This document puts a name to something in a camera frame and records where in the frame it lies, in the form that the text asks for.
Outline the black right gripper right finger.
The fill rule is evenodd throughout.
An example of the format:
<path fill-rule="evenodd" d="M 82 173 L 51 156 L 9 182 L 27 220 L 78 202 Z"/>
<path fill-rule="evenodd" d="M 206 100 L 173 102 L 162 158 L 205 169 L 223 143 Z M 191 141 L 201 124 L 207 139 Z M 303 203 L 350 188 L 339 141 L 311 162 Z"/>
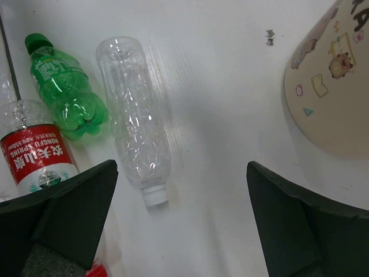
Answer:
<path fill-rule="evenodd" d="M 269 276 L 368 276 L 368 211 L 303 188 L 257 162 L 247 185 Z"/>

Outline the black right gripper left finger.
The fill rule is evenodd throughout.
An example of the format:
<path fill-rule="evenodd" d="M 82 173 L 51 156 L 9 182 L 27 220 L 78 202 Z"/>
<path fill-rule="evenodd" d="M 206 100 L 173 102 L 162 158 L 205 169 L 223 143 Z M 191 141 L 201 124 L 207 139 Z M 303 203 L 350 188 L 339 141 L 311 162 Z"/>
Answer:
<path fill-rule="evenodd" d="M 84 276 L 118 179 L 106 160 L 55 186 L 1 202 L 1 276 Z"/>

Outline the clear bottle unlabelled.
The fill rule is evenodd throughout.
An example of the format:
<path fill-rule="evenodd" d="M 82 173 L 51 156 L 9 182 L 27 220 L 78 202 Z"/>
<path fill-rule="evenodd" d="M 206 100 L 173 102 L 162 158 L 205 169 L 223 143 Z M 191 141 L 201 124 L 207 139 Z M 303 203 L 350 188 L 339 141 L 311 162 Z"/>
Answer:
<path fill-rule="evenodd" d="M 141 191 L 146 207 L 164 204 L 171 153 L 141 43 L 127 36 L 106 39 L 96 49 L 96 60 L 126 178 Z"/>

